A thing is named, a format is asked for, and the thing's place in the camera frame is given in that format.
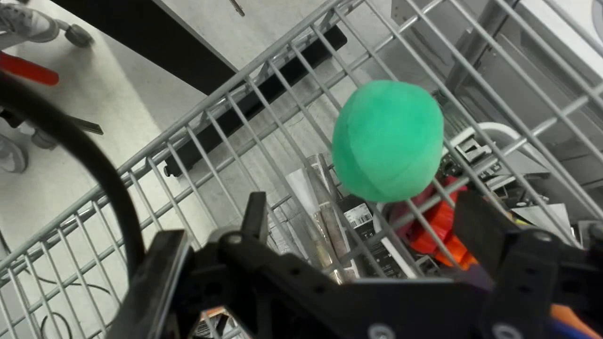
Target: foam ball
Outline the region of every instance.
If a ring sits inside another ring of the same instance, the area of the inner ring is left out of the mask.
[[[412,199],[434,178],[442,135],[442,116],[429,93],[410,84],[370,82],[337,118],[335,174],[367,202]]]

